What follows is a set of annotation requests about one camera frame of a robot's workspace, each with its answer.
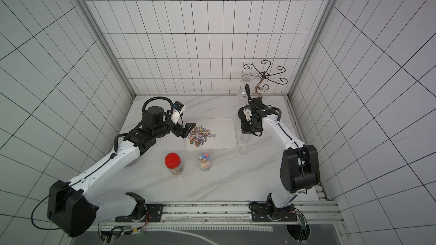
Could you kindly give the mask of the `pile of colourful candies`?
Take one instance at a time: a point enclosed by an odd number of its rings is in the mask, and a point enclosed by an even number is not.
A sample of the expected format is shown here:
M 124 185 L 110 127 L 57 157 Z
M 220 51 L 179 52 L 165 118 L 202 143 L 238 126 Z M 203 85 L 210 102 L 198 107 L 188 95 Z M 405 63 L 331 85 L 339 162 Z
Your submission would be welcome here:
M 188 141 L 195 147 L 202 146 L 208 138 L 216 138 L 215 133 L 211 133 L 209 129 L 203 128 L 202 126 L 195 127 L 188 136 Z

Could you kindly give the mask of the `colourful candy jar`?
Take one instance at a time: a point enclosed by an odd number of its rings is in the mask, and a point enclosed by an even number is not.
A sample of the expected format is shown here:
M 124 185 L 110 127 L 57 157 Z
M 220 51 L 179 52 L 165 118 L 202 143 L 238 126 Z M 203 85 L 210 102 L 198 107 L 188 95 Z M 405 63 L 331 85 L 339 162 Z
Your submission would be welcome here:
M 211 168 L 211 156 L 209 153 L 201 153 L 198 156 L 198 166 L 201 171 L 208 171 Z

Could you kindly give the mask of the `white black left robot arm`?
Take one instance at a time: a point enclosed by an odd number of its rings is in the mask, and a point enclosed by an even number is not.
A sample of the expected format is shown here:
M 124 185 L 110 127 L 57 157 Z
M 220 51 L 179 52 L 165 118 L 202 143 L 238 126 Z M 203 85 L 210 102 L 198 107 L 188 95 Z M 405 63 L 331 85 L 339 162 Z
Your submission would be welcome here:
M 186 138 L 196 126 L 180 123 L 186 106 L 179 101 L 155 96 L 142 106 L 142 119 L 129 132 L 115 136 L 111 152 L 69 181 L 58 180 L 45 200 L 47 219 L 70 237 L 78 237 L 95 223 L 117 217 L 140 222 L 147 216 L 145 200 L 134 192 L 117 199 L 96 201 L 101 188 L 120 170 L 140 158 L 169 133 Z

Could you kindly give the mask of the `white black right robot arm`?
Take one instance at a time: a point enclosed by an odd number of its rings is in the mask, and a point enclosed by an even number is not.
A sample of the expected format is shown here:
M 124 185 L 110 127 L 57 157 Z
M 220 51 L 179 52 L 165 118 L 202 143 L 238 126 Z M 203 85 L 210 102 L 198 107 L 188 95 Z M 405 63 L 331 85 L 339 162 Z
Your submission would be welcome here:
M 299 140 L 283 123 L 282 111 L 252 98 L 250 87 L 245 85 L 247 104 L 238 110 L 244 136 L 260 137 L 267 132 L 282 148 L 279 177 L 283 188 L 267 196 L 264 204 L 251 203 L 253 221 L 297 221 L 302 213 L 292 202 L 309 194 L 320 183 L 318 150 Z

